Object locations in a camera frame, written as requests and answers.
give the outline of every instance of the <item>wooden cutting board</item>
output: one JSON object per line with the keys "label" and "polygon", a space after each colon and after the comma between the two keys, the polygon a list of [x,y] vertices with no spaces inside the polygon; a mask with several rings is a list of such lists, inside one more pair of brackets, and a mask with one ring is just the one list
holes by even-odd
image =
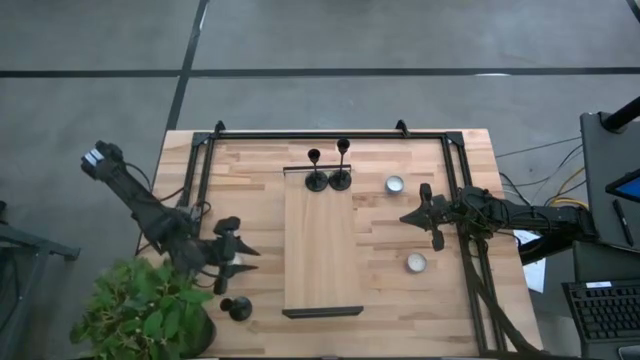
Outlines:
{"label": "wooden cutting board", "polygon": [[285,173],[285,304],[290,318],[362,311],[351,190],[309,191]]}

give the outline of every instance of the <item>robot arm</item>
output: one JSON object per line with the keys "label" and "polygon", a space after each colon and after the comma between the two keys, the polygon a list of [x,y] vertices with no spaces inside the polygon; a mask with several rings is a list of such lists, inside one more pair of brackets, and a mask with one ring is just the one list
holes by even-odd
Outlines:
{"label": "robot arm", "polygon": [[[197,233],[194,229],[200,228],[201,215],[192,216],[187,208],[162,205],[127,171],[122,150],[116,145],[98,141],[95,148],[82,157],[80,167],[92,179],[104,182],[122,200],[151,246],[159,254],[168,252],[178,271],[215,277],[214,293],[225,293],[228,279],[235,274],[257,269],[233,262],[236,253],[260,255],[235,235],[240,228],[239,218],[218,221],[214,240],[193,236]],[[204,271],[205,265],[217,266],[218,274]]]}
{"label": "robot arm", "polygon": [[520,248],[523,263],[536,261],[566,248],[573,240],[593,241],[598,234],[588,210],[575,207],[516,205],[495,198],[487,190],[466,186],[458,201],[433,196],[429,184],[420,185],[420,207],[400,218],[406,224],[433,233],[433,248],[444,248],[438,225],[456,223],[472,238],[490,239],[499,229],[523,229],[543,236]]}

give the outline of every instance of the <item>plant pot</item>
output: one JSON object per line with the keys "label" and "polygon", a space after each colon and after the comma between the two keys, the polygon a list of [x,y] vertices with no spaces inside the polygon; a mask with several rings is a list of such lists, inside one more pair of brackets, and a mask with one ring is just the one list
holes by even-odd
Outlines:
{"label": "plant pot", "polygon": [[198,334],[198,338],[193,342],[191,349],[180,353],[182,359],[193,359],[205,352],[216,339],[216,325],[213,323],[207,312],[201,308],[202,315],[206,318],[202,326],[202,331]]}

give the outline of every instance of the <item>white paper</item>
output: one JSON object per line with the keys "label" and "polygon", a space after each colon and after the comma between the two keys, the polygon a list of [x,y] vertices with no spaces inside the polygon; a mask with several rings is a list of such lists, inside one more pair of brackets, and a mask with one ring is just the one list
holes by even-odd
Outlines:
{"label": "white paper", "polygon": [[[513,235],[517,236],[522,244],[526,244],[540,237],[539,235],[525,230],[514,230]],[[544,272],[546,266],[546,258],[523,266],[524,278],[527,280],[527,287],[529,289],[541,294],[544,292]]]}

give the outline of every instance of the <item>monitor screen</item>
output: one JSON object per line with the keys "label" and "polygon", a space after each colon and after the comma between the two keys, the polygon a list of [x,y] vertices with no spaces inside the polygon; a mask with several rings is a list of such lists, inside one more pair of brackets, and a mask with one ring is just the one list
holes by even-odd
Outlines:
{"label": "monitor screen", "polygon": [[640,202],[640,169],[607,185],[605,190],[609,194]]}
{"label": "monitor screen", "polygon": [[640,177],[618,186],[618,191],[627,195],[640,197]]}

